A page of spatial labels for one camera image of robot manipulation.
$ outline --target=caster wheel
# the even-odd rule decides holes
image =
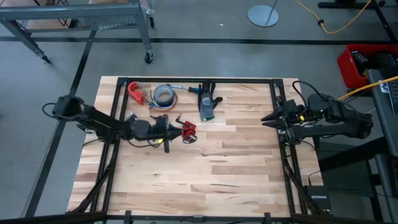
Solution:
[[[150,24],[150,27],[153,29],[153,28],[155,28],[155,22],[154,22],[154,18],[153,17],[150,17],[149,18],[149,24]]]
[[[42,57],[43,63],[49,63],[51,64],[51,61],[49,60],[49,58],[47,58],[47,56]]]
[[[386,4],[386,1],[379,1],[379,7],[383,7]]]
[[[149,53],[145,54],[145,62],[146,63],[150,64],[153,61],[153,59],[154,59],[154,55],[153,54],[149,54]]]

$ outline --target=black glove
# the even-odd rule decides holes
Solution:
[[[223,101],[222,97],[217,97],[215,100],[213,100],[215,88],[216,83],[214,82],[207,81],[203,82],[202,85],[199,84],[198,107],[202,121],[209,121],[213,119],[214,108],[216,108],[218,102]]]

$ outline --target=concrete floor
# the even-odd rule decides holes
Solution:
[[[322,15],[328,29],[343,26],[356,10],[318,9],[318,1],[302,2]],[[151,37],[228,38],[228,39],[312,39],[312,40],[388,40],[374,11],[365,11],[351,27],[327,35],[316,19],[293,0],[280,0],[280,21],[269,28],[252,25],[248,9],[271,0],[163,0],[155,4],[157,29]],[[398,8],[384,7],[387,20],[398,36]],[[0,27],[0,36],[10,33]],[[35,37],[87,37],[87,32],[34,34]],[[98,37],[137,37],[136,30],[108,30]],[[42,64],[20,42],[0,42],[0,219],[21,216],[32,184],[47,150],[56,121],[44,116],[41,106],[68,93],[75,76],[84,43],[40,42],[53,65]],[[246,44],[153,44],[156,58],[144,63],[141,44],[93,45],[77,96],[92,104],[103,75],[297,77],[320,91],[341,96],[346,88],[336,58],[344,46],[246,45]],[[305,95],[311,90],[302,87]],[[358,111],[374,108],[372,99],[352,102]],[[369,139],[382,135],[375,112],[375,127]],[[68,123],[57,152],[37,215],[63,213],[72,191],[84,133]],[[358,145],[367,140],[337,136],[325,141]],[[353,178],[359,172],[345,167],[337,174]],[[331,193],[339,217],[372,219],[369,200],[357,195]]]

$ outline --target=wooden table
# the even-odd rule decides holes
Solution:
[[[117,79],[102,77],[99,84],[95,107],[104,113],[110,114]],[[291,86],[294,80],[284,79],[286,97],[300,103]],[[144,88],[153,90],[160,84],[164,83],[144,83]],[[175,126],[180,127],[174,122],[177,116],[196,124],[198,141],[184,144],[179,137],[170,143],[169,154],[162,146],[135,148],[121,141],[108,214],[124,215],[125,210],[131,210],[135,215],[261,217],[269,212],[272,217],[289,217],[277,131],[260,122],[273,111],[269,85],[217,83],[214,96],[224,100],[216,107],[215,118],[208,122],[200,120],[197,95],[185,90],[175,92],[177,106],[167,114]],[[117,118],[122,97],[123,94],[119,97]],[[130,111],[151,123],[150,115],[163,114],[129,98],[126,117]],[[96,136],[88,134],[86,141],[92,139]],[[103,143],[98,141],[83,148],[69,210],[94,186],[102,148]],[[316,152],[303,143],[297,146],[297,157],[303,183],[307,184],[308,175],[319,170]],[[320,173],[312,175],[311,181],[321,185]],[[293,193],[299,212],[294,185]]]

